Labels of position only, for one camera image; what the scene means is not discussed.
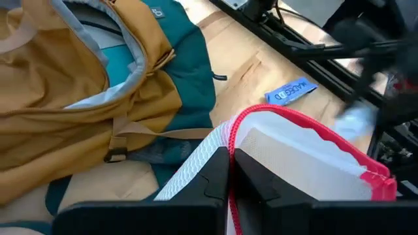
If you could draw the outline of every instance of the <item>tan strap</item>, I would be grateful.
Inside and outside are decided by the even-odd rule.
[[[113,119],[113,126],[116,128],[116,135],[125,133],[149,134],[153,136],[162,136],[167,138],[176,138],[180,140],[198,140],[204,139],[213,131],[212,128],[194,128],[194,129],[180,129],[174,131],[166,131],[163,133],[156,133],[143,124],[135,121],[129,121],[126,116],[117,117]]]
[[[28,43],[37,34],[37,29],[31,23],[31,19],[24,14],[19,28],[5,40],[0,40],[0,54],[15,50]]]
[[[115,163],[126,160],[127,139],[126,137],[119,136],[121,134],[137,133],[180,140],[198,140],[206,138],[211,131],[213,131],[212,128],[194,128],[156,133],[139,122],[129,121],[127,116],[115,117],[113,119],[113,133],[110,138],[109,153],[105,157],[105,161],[107,163]]]

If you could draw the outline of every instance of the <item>black clip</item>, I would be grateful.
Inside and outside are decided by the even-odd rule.
[[[106,157],[104,157],[104,161],[106,163],[118,163],[121,161],[126,160],[126,156],[128,154],[127,148],[115,148],[109,150],[109,152],[106,154]]]

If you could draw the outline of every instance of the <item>cable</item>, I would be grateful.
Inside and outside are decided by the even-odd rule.
[[[88,26],[92,26],[92,27],[96,27],[98,29],[102,29],[102,30],[108,31],[110,33],[114,33],[114,34],[119,35],[121,37],[123,36],[122,33],[119,32],[118,30],[115,30],[115,29],[112,29],[112,28],[109,28],[109,27],[100,25],[98,23],[88,22],[88,21],[85,21],[85,20],[80,20],[80,23],[81,24],[84,24],[84,25],[88,25]]]
[[[301,14],[299,14],[297,12],[294,12],[292,10],[287,10],[287,9],[282,8],[282,7],[279,7],[279,1],[276,1],[275,8],[276,8],[277,15],[281,18],[280,22],[283,23],[283,24],[284,24],[284,19],[283,19],[283,16],[281,15],[280,11],[284,11],[284,12],[290,13],[290,14],[292,14],[294,16],[298,16],[299,18],[302,18],[302,19],[306,20],[307,22],[315,25],[316,27],[322,28],[321,26],[319,26],[317,23],[315,23],[311,19],[307,18],[306,16],[303,16],[303,15],[301,15]]]

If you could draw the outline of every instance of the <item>floor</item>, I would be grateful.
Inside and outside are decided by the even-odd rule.
[[[306,77],[317,84],[309,75],[209,1],[181,0],[180,2],[189,19],[202,30],[212,70],[216,74],[228,77],[226,82],[214,81],[217,103],[210,117],[215,126],[251,105],[265,103],[265,93],[300,77]],[[290,8],[284,2],[280,3],[280,7]],[[312,43],[335,44],[324,31],[305,20],[287,13],[283,13],[283,17],[289,27]],[[361,71],[355,59],[341,59],[338,62],[355,74]],[[341,105],[342,101],[338,97],[325,87],[319,86],[314,92],[301,97],[289,107],[332,127]],[[369,143],[370,136],[365,135],[353,144],[365,152]]]
[[[344,0],[282,0],[295,11],[323,26]]]

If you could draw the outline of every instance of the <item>black metal bar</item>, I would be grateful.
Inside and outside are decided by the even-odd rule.
[[[395,127],[418,118],[418,106],[411,102],[417,99],[418,93],[399,93],[388,100],[379,112],[378,125]]]
[[[410,126],[411,133],[414,134],[415,136],[418,136],[418,119],[412,120],[410,123],[411,123],[411,126]]]
[[[400,127],[388,128],[385,132],[394,138],[402,147],[414,154],[418,154],[418,138],[412,134],[406,134],[400,130]]]
[[[253,20],[245,17],[245,15],[239,10],[233,10],[223,1],[220,0],[209,0],[222,11],[226,12],[230,17],[236,20],[238,23],[242,24],[245,28],[250,30],[252,33],[257,35],[261,40],[265,41],[269,46],[278,51],[280,54],[284,55],[288,60],[294,63],[296,66],[301,68],[304,72],[309,74],[313,79],[317,80],[320,84],[325,86],[328,90],[334,93],[343,101],[347,101],[349,96],[353,92],[353,87],[359,80],[359,77],[352,72],[349,72],[338,62],[327,59],[325,57],[311,57],[309,58],[309,53],[316,50],[329,50],[338,51],[338,47],[324,47],[323,45],[313,45],[308,39],[305,39],[302,35],[297,33],[295,30],[290,28],[288,25],[283,25],[277,19],[272,19],[271,17],[266,17],[265,21],[260,23],[254,22]],[[390,52],[391,46],[399,45],[403,42],[392,40],[387,42],[377,42],[372,44],[373,47],[382,50],[388,50]],[[303,54],[301,49],[305,49],[308,55],[301,56]],[[378,93],[373,88],[369,88],[365,93],[364,100],[367,100],[371,104],[381,108],[383,103],[386,102],[385,97]],[[376,150],[375,145],[378,143],[383,131],[389,131],[392,133],[392,136],[402,136],[398,130],[391,127],[377,127],[378,130],[375,131],[375,135],[372,138],[371,146],[368,153],[372,154]],[[414,141],[405,141],[411,145],[416,144],[415,147],[418,147],[418,143]]]
[[[360,57],[394,57],[400,46],[407,44],[407,41],[390,40],[386,42],[374,42],[365,48],[352,49],[343,45],[295,48],[295,53],[303,59],[327,60]]]

